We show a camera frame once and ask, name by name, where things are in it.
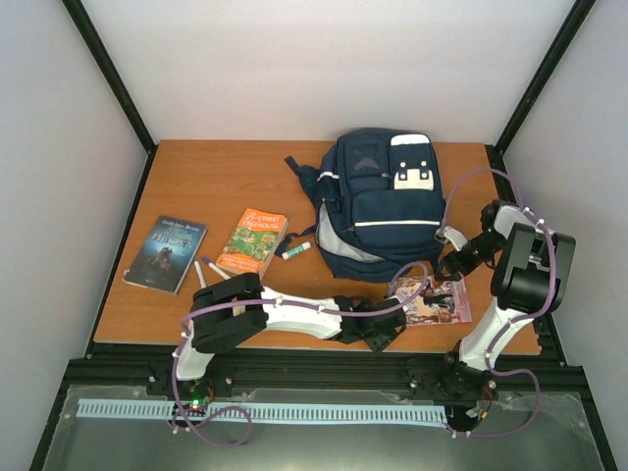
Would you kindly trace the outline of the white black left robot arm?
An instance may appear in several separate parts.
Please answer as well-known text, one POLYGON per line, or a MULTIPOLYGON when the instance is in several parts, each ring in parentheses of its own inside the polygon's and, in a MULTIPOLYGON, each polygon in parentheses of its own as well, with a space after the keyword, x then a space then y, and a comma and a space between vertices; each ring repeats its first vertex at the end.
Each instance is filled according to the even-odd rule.
POLYGON ((342 344, 363 341, 380 352, 405 330, 406 306, 396 295, 380 302, 344 295, 303 298, 262 286, 256 274, 238 275, 192 296, 169 381, 182 394, 197 393, 215 355, 263 332, 297 333, 342 344))

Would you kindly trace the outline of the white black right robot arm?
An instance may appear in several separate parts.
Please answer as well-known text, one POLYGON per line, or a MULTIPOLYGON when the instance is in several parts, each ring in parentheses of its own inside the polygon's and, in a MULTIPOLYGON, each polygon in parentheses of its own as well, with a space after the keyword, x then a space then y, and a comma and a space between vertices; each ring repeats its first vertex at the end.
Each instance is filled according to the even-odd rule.
POLYGON ((450 226, 436 232, 438 241, 452 245, 435 270, 436 280, 460 281, 482 264, 493 267, 489 308, 445 355, 439 374, 445 396, 458 400, 481 396, 516 334, 561 304, 576 247, 574 237, 549 230, 530 209, 501 200, 482 210, 481 225, 471 239, 450 226))

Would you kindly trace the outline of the navy blue student backpack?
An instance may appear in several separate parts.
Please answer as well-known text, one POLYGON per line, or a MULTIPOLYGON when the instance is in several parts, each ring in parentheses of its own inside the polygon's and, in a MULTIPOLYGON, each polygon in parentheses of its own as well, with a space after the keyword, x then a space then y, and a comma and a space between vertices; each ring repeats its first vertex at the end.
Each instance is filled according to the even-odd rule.
POLYGON ((437 266, 445 197, 428 136, 358 129, 340 136, 318 168, 285 161, 314 207, 307 231, 335 278, 387 283, 408 263, 437 266))

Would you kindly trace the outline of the pink Taming Shrew book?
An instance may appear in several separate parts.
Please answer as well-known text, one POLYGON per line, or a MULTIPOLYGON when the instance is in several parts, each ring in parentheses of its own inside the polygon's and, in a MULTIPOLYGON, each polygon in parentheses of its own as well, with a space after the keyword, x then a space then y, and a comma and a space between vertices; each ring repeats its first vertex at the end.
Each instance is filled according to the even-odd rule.
POLYGON ((466 324, 472 321, 466 285, 463 281, 437 282, 430 276, 423 294, 404 307, 406 325, 466 324))

